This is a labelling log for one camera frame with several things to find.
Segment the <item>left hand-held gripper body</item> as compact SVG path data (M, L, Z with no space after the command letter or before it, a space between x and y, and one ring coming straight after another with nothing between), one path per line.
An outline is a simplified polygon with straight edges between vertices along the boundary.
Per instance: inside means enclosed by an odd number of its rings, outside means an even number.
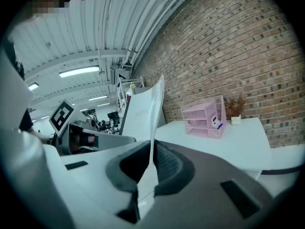
M100 132L96 120L85 116L79 109L67 100L63 100L49 118L55 134L51 145L55 146L59 155L69 156L70 152L70 126L83 128L83 132L95 135L93 152L103 151L136 142L130 136L106 134Z

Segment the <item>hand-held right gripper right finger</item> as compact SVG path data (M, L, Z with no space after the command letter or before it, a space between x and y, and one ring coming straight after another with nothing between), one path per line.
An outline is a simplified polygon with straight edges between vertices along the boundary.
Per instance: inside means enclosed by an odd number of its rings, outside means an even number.
M142 229L253 229L273 198L256 180L224 159L162 142L194 165L194 177L179 193L157 196Z

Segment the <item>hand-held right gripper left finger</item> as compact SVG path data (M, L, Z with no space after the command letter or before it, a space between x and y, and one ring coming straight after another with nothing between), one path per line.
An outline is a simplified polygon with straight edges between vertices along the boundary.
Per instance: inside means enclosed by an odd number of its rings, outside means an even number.
M138 209L131 192L118 190L106 174L107 164L150 142L135 142L103 151L59 156L55 147L43 145L42 222L49 229L151 229L150 214L132 223L128 215Z

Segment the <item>person's left hand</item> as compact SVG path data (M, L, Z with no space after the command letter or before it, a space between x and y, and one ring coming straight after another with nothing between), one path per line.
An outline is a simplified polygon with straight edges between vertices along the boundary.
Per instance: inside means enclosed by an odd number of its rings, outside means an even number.
M83 128L75 125L70 126L70 152L82 154L93 152L95 135L83 132Z

